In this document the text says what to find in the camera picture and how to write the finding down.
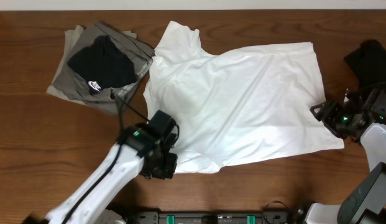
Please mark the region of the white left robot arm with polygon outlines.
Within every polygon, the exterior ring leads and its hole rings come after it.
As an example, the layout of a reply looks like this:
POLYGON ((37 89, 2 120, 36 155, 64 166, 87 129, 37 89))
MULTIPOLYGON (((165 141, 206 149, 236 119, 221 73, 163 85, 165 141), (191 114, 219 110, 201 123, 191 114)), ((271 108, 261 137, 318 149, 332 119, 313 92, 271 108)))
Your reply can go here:
POLYGON ((178 134, 158 134, 130 127, 118 137, 99 167, 61 205, 39 219, 27 216, 22 223, 95 223, 118 192, 138 175, 171 179, 177 155, 170 152, 178 134))

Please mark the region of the white t-shirt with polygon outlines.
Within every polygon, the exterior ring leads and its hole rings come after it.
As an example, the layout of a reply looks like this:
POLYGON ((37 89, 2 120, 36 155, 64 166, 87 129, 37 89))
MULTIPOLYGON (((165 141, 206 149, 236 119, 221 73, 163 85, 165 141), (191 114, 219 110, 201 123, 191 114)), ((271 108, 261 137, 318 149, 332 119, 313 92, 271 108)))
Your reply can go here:
POLYGON ((242 47, 211 55, 199 30, 170 22, 155 48, 144 98, 180 136, 176 172, 237 166, 342 149, 310 108, 325 100, 311 42, 242 47))

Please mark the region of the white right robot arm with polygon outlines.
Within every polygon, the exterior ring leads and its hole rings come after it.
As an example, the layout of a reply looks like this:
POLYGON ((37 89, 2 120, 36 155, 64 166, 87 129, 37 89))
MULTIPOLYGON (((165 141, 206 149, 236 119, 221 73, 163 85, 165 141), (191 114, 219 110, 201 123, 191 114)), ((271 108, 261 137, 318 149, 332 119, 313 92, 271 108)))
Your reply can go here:
POLYGON ((310 111, 335 136, 364 147, 370 172, 342 204, 312 203, 300 223, 386 224, 386 96, 344 105, 325 101, 310 111))

